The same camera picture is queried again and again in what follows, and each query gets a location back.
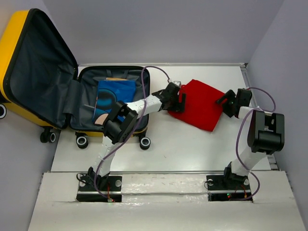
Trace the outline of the yellow hard-shell suitcase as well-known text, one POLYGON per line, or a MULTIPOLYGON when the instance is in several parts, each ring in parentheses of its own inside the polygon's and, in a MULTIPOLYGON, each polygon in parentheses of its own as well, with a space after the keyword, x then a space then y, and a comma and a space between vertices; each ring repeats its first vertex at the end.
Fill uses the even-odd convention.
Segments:
POLYGON ((43 128, 42 143, 54 142, 55 129, 71 128, 78 148, 89 136, 102 136, 93 123, 98 82, 133 80, 133 100, 150 95, 150 74, 140 66, 99 65, 79 70, 66 42, 40 9, 15 12, 0 40, 0 115, 7 110, 43 128))

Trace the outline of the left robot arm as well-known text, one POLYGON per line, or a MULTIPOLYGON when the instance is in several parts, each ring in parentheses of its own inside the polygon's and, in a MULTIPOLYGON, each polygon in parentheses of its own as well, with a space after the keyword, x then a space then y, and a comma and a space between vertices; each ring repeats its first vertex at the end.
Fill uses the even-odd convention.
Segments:
POLYGON ((138 128, 142 118, 159 111, 183 112, 186 95, 180 95, 181 82, 170 81, 165 89, 131 103, 117 101, 103 121, 102 151, 85 175, 77 180, 100 191, 107 184, 113 158, 138 128))

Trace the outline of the red cloth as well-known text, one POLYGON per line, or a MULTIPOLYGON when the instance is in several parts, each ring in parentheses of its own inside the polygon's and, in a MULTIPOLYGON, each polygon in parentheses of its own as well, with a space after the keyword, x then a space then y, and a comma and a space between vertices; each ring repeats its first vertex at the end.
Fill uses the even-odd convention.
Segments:
POLYGON ((183 94, 186 95, 184 111, 169 110, 168 113, 187 124, 212 132, 223 112, 222 106, 216 101, 224 93, 206 83, 192 79, 186 85, 181 86, 181 98, 183 94))

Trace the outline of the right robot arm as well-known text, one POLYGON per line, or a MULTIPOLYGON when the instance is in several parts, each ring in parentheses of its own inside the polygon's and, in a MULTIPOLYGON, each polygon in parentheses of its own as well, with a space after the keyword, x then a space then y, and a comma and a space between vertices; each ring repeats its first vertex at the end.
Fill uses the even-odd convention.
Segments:
POLYGON ((238 89, 237 93, 227 91, 221 98, 216 100, 221 105, 223 112, 228 117, 236 117, 242 120, 236 138, 236 159, 231 161, 224 169, 221 177, 222 185, 232 189, 237 184, 243 184, 248 179, 248 174, 263 158, 279 152, 285 144, 285 116, 275 112, 276 102, 265 90, 256 87, 238 89), (267 94, 273 102, 273 109, 266 111, 260 107, 250 107, 252 90, 259 90, 267 94), (245 122, 249 121, 247 134, 247 146, 240 153, 239 139, 245 122))

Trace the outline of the blue cartoon print cloth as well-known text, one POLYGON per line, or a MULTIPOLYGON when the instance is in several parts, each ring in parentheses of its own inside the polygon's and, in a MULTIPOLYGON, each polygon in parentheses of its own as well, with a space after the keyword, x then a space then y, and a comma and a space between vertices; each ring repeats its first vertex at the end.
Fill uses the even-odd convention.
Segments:
POLYGON ((96 103, 93 114, 93 123, 102 125, 112 107, 117 101, 132 102, 136 92, 136 83, 133 80, 107 78, 98 82, 96 103))

